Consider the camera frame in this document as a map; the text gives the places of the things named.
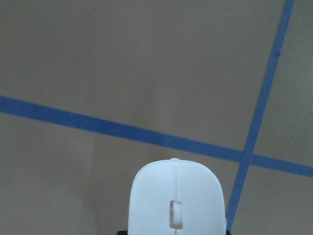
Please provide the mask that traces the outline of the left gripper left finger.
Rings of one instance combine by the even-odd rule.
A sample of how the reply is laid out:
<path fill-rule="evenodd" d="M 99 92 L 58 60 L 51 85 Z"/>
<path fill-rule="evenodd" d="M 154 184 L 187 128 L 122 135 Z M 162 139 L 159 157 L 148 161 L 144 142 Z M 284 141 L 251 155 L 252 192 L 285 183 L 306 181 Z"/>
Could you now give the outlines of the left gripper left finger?
<path fill-rule="evenodd" d="M 116 235 L 128 235 L 128 231 L 127 230 L 125 230 L 125 231 L 118 231 L 116 233 Z"/>

